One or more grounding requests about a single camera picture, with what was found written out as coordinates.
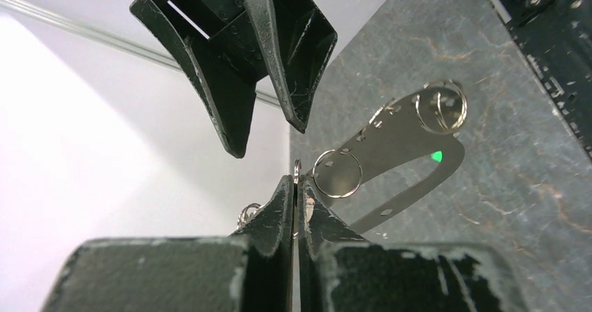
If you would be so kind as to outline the metal key organizer plate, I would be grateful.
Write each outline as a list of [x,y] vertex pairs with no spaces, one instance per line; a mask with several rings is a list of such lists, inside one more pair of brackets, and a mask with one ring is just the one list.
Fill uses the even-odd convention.
[[440,154],[435,170],[350,225],[367,232],[405,210],[442,184],[461,165],[465,149],[456,139],[468,101],[454,80],[429,82],[423,89],[384,104],[368,125],[340,147],[319,155],[307,172],[320,200],[331,206],[361,185],[400,165]]

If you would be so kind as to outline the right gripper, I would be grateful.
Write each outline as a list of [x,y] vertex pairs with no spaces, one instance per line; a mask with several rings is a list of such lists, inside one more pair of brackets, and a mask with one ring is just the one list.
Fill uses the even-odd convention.
[[305,133],[338,41],[313,0],[134,0],[130,12],[177,62],[230,155],[246,154],[256,101],[240,76],[269,74],[286,120]]

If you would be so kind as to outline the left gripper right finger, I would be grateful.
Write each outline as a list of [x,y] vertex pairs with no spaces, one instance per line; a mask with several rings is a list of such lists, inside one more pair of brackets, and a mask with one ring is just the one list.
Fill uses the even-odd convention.
[[303,311],[526,311],[509,264],[474,243],[373,243],[297,185]]

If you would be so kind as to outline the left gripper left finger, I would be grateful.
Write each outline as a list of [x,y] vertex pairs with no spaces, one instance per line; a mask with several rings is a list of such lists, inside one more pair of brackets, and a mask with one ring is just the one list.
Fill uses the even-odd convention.
[[44,311],[290,311],[293,178],[227,237],[92,239],[67,258]]

